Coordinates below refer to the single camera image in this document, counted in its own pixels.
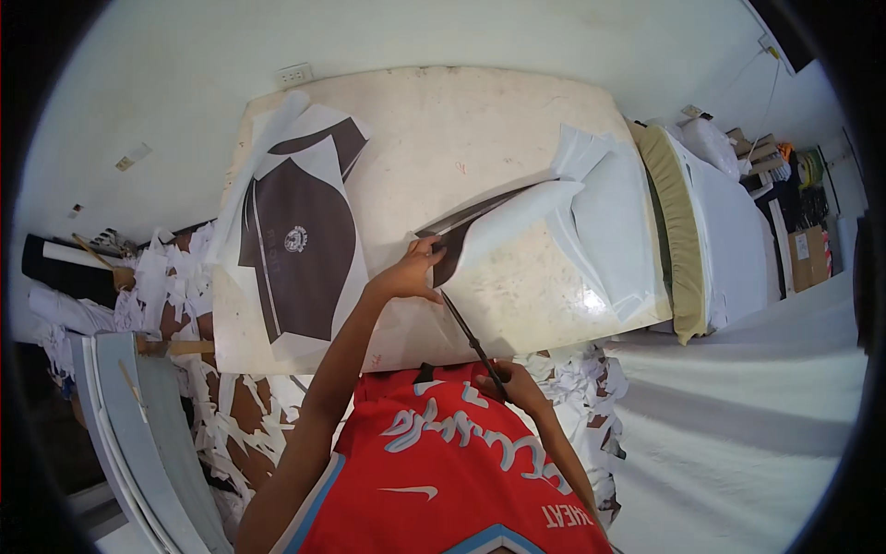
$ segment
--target nike logo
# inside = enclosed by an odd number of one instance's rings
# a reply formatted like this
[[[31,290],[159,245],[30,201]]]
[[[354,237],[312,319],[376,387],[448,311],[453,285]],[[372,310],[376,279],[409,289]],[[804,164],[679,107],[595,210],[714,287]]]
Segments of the nike logo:
[[[389,490],[393,493],[425,493],[428,496],[428,502],[437,495],[436,487],[380,488],[379,490]]]

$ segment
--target white table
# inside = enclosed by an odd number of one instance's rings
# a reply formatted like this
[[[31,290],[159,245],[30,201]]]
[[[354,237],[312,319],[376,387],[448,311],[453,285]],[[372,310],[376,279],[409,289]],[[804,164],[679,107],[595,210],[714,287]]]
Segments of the white table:
[[[312,103],[372,126],[346,191],[372,278],[405,252],[411,231],[491,190],[546,173],[561,123],[630,142],[608,92],[555,77],[468,67],[400,68],[299,87]],[[226,190],[249,156],[253,118],[277,108],[277,92],[251,101],[226,176]],[[657,234],[648,209],[649,232]],[[447,293],[493,357],[524,354],[666,321],[664,285],[650,308],[626,322],[602,306],[547,234],[543,221],[489,254]],[[215,355],[220,371],[312,373],[323,352],[276,362],[260,312],[223,270],[214,272]],[[476,359],[453,318],[425,300],[394,300],[369,345],[365,371],[421,362]]]

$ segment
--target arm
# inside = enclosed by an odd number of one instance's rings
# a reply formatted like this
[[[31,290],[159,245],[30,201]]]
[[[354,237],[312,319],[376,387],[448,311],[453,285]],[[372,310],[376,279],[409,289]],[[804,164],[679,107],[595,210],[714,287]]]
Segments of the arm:
[[[354,394],[369,337],[385,304],[394,297],[422,296],[443,303],[425,274],[446,253],[431,254],[439,237],[414,240],[403,259],[373,278],[338,331],[305,395],[274,474],[247,505],[237,531],[239,553],[273,548],[330,461],[332,435]]]
[[[581,466],[575,450],[566,439],[551,402],[545,398],[526,368],[519,363],[500,360],[495,363],[495,372],[501,377],[510,400],[535,422],[535,426],[539,429],[541,446],[551,456],[554,465],[566,478],[566,482],[605,536],[606,530],[600,525],[597,517],[597,505],[591,482],[587,479],[585,468]],[[477,375],[477,386],[486,396],[501,399],[491,378]]]

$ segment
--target red basketball jersey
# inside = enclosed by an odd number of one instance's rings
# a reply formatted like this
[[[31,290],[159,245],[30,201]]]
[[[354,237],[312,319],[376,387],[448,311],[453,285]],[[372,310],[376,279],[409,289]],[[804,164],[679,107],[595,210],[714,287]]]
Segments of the red basketball jersey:
[[[272,553],[611,552],[540,441],[469,381],[360,402]]]

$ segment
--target hand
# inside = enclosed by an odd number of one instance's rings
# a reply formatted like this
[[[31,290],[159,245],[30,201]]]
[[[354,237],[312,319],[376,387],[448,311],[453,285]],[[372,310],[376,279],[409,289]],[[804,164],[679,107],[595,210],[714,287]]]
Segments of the hand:
[[[494,363],[493,367],[504,385],[505,392],[508,393],[508,399],[530,417],[535,417],[551,407],[551,402],[545,398],[525,367],[504,360]],[[501,401],[501,395],[491,377],[477,375],[474,380],[481,393]]]
[[[443,303],[443,297],[428,287],[425,274],[446,255],[446,248],[431,253],[431,245],[441,237],[425,237],[409,243],[406,254],[400,261],[385,269],[369,281],[366,290],[379,294],[385,300],[421,296],[431,302]]]

